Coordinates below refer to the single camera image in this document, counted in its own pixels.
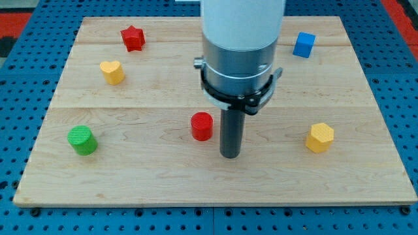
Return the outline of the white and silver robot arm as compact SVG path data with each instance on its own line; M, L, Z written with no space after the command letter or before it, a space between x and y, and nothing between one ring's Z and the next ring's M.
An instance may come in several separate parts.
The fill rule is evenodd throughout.
M222 110L255 115L271 98L285 0L202 0L201 87Z

